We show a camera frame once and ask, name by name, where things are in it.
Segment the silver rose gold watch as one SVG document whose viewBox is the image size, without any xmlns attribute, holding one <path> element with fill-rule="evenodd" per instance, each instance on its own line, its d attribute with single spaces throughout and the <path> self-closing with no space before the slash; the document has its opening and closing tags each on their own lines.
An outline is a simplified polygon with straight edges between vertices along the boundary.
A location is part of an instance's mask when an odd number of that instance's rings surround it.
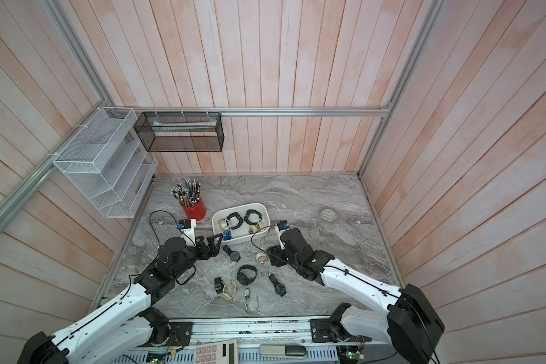
<svg viewBox="0 0 546 364">
<path fill-rule="evenodd" d="M 267 253 L 257 253 L 256 254 L 256 261 L 259 263 L 259 265 L 266 265 L 269 261 L 269 257 Z"/>
</svg>

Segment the black analog watch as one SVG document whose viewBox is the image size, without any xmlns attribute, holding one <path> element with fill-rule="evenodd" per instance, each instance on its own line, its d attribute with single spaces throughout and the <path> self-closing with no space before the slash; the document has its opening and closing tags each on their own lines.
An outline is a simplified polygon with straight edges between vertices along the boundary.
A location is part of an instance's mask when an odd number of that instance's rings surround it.
<svg viewBox="0 0 546 364">
<path fill-rule="evenodd" d="M 239 262 L 241 259 L 241 255 L 238 253 L 238 251 L 232 250 L 228 245 L 224 245 L 222 247 L 224 252 L 229 256 L 230 260 L 232 262 Z"/>
</svg>

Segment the black watch green dial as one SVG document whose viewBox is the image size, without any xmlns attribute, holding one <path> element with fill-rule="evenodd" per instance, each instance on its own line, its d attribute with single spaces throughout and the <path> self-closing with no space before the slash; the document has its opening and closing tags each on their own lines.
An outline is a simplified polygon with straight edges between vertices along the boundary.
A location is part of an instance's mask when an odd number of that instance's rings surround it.
<svg viewBox="0 0 546 364">
<path fill-rule="evenodd" d="M 277 277 L 274 274 L 270 274 L 268 276 L 270 282 L 273 284 L 275 293 L 279 295 L 280 297 L 283 297 L 286 293 L 286 287 L 277 279 Z"/>
</svg>

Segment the black chunky watch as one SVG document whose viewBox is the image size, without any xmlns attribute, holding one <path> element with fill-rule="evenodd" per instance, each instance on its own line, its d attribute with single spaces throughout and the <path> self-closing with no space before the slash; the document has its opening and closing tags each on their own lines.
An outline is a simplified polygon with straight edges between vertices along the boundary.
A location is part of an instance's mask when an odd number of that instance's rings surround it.
<svg viewBox="0 0 546 364">
<path fill-rule="evenodd" d="M 256 221 L 252 218 L 253 215 L 258 218 Z M 248 209 L 244 215 L 244 222 L 251 226 L 262 226 L 262 213 L 255 209 Z"/>
<path fill-rule="evenodd" d="M 231 223 L 230 230 L 232 231 L 237 230 L 244 224 L 244 218 L 238 212 L 232 212 L 232 214 L 230 214 L 227 219 Z"/>
</svg>

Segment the cream gold watch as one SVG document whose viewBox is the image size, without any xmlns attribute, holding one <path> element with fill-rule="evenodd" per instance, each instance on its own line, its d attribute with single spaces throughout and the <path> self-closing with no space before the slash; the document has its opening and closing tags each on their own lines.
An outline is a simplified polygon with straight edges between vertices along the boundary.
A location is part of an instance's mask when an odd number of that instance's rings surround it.
<svg viewBox="0 0 546 364">
<path fill-rule="evenodd" d="M 249 228 L 249 234 L 257 234 L 259 233 L 263 228 L 262 222 L 258 222 L 254 225 L 251 225 Z"/>
</svg>

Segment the small black strap watch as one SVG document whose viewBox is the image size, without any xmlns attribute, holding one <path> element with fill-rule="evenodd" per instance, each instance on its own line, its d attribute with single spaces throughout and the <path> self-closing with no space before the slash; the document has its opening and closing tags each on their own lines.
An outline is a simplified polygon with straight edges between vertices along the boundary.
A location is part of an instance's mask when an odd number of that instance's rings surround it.
<svg viewBox="0 0 546 364">
<path fill-rule="evenodd" d="M 220 277 L 214 279 L 214 288 L 217 294 L 222 294 L 224 291 L 224 282 Z"/>
</svg>

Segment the large black digital watch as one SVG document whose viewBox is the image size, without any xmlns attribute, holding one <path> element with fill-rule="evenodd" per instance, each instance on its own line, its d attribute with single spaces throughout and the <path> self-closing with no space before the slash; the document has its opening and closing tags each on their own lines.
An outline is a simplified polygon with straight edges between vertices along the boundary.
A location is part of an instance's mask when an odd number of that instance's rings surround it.
<svg viewBox="0 0 546 364">
<path fill-rule="evenodd" d="M 242 265 L 237 272 L 237 280 L 243 286 L 251 285 L 257 277 L 258 271 L 254 265 Z"/>
</svg>

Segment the silver chain pocket watch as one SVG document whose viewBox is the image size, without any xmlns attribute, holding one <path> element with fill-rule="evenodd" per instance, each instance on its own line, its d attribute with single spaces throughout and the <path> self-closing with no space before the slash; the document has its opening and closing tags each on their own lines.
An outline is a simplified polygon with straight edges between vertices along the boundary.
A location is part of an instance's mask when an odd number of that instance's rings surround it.
<svg viewBox="0 0 546 364">
<path fill-rule="evenodd" d="M 254 297 L 249 288 L 244 289 L 244 309 L 248 313 L 255 313 L 260 307 L 259 297 Z"/>
</svg>

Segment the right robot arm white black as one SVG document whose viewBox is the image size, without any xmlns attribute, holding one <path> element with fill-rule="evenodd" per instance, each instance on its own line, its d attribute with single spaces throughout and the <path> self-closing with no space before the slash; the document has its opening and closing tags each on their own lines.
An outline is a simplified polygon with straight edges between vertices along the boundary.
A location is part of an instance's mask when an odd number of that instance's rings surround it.
<svg viewBox="0 0 546 364">
<path fill-rule="evenodd" d="M 288 265 L 308 281 L 347 294 L 363 309 L 341 303 L 329 318 L 312 326 L 312 336 L 334 343 L 370 338 L 390 344 L 409 363 L 437 363 L 435 348 L 445 326 L 425 294 L 414 285 L 399 288 L 350 268 L 334 255 L 314 250 L 300 230 L 277 224 L 278 245 L 266 252 L 272 265 Z"/>
</svg>

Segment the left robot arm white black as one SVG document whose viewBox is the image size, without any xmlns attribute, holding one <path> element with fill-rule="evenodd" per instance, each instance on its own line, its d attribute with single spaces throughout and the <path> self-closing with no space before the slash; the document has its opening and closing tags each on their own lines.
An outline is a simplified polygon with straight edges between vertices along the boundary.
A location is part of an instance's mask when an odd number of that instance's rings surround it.
<svg viewBox="0 0 546 364">
<path fill-rule="evenodd" d="M 52 335 L 39 332 L 24 344 L 20 363 L 108 363 L 143 344 L 171 342 L 168 318 L 154 304 L 179 285 L 179 277 L 200 260 L 217 256 L 221 234 L 194 245 L 170 238 L 156 258 L 108 303 Z"/>
</svg>

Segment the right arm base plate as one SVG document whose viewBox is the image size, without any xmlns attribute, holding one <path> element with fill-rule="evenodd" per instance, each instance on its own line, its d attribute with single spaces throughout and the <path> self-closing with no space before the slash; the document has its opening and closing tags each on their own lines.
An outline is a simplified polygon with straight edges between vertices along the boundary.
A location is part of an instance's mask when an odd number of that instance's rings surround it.
<svg viewBox="0 0 546 364">
<path fill-rule="evenodd" d="M 313 318 L 309 320 L 311 338 L 314 343 L 341 343 L 371 341 L 364 336 L 353 336 L 336 320 L 330 318 Z"/>
</svg>

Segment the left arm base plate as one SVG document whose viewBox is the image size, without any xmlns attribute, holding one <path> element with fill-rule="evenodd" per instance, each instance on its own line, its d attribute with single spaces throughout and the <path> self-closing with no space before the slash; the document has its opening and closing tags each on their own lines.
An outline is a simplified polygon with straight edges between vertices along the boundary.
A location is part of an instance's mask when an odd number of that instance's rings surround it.
<svg viewBox="0 0 546 364">
<path fill-rule="evenodd" d="M 160 324 L 152 330 L 150 339 L 141 344 L 144 347 L 187 347 L 190 345 L 194 323 L 170 322 Z"/>
</svg>

